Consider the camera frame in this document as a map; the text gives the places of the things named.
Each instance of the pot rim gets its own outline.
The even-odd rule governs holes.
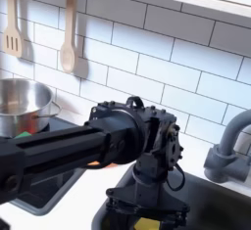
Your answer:
[[[22,114],[19,114],[19,115],[8,115],[8,114],[1,114],[0,113],[0,116],[24,116],[24,115],[31,115],[33,113],[36,113],[38,111],[41,111],[41,110],[45,109],[46,107],[48,107],[52,103],[52,101],[53,101],[53,93],[52,93],[51,89],[47,85],[45,85],[43,83],[40,83],[40,82],[37,82],[37,81],[34,81],[34,80],[30,80],[30,79],[23,79],[23,78],[4,78],[4,79],[0,79],[0,83],[1,82],[5,82],[5,81],[6,82],[8,82],[8,81],[13,82],[15,80],[17,80],[17,81],[23,81],[23,82],[29,82],[31,84],[38,84],[38,85],[41,85],[41,86],[45,87],[45,89],[47,89],[49,91],[51,99],[50,99],[50,101],[45,106],[43,106],[43,107],[41,107],[41,108],[39,108],[37,110],[34,110],[32,112],[22,113]]]

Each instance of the cable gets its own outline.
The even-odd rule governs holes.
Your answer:
[[[182,182],[181,182],[181,184],[179,185],[179,186],[177,186],[177,187],[172,187],[171,186],[171,184],[170,184],[170,182],[169,182],[169,178],[167,178],[167,184],[168,184],[168,186],[169,186],[169,188],[172,190],[172,191],[174,191],[174,192],[177,192],[177,191],[179,191],[179,190],[181,190],[183,187],[184,187],[184,184],[185,184],[185,175],[184,175],[184,172],[183,172],[183,170],[182,170],[182,168],[178,165],[178,164],[176,164],[176,169],[181,173],[181,175],[182,175]]]

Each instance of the black robotic arm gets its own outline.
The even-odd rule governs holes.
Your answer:
[[[181,159],[176,118],[138,97],[125,104],[104,102],[81,127],[0,142],[0,204],[29,190],[34,182],[75,169],[103,168],[136,161],[134,186],[109,189],[107,209],[163,222],[185,224],[188,207],[165,192],[168,172]],[[99,161],[99,165],[89,165]]]

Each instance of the pot handle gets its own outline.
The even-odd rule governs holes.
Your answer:
[[[60,105],[58,105],[58,104],[57,104],[56,102],[54,102],[54,101],[52,102],[52,104],[58,108],[58,112],[57,112],[57,113],[54,113],[54,114],[52,114],[52,115],[36,115],[34,118],[57,116],[57,115],[61,112],[62,108],[61,108]]]

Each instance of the backsplash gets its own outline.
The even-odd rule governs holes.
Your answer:
[[[18,0],[24,58],[0,52],[0,78],[50,86],[69,120],[82,124],[97,102],[138,95],[177,116],[182,144],[207,153],[229,121],[251,108],[250,19],[170,0],[78,0],[79,60],[66,74],[59,62],[65,2]],[[0,0],[1,33],[6,14]],[[238,139],[242,155],[250,134],[247,128]]]

